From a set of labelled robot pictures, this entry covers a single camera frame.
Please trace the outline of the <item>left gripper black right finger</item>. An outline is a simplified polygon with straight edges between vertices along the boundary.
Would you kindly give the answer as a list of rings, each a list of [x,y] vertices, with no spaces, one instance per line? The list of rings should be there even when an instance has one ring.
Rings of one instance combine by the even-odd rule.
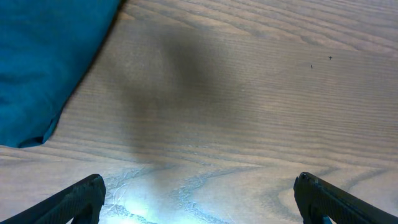
[[[294,183],[294,198],[304,224],[396,224],[397,217],[302,172]]]

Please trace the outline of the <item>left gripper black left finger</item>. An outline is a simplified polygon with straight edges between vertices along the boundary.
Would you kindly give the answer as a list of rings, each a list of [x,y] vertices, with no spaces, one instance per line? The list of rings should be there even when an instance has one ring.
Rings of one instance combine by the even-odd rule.
[[[92,174],[1,224],[98,224],[106,187]]]

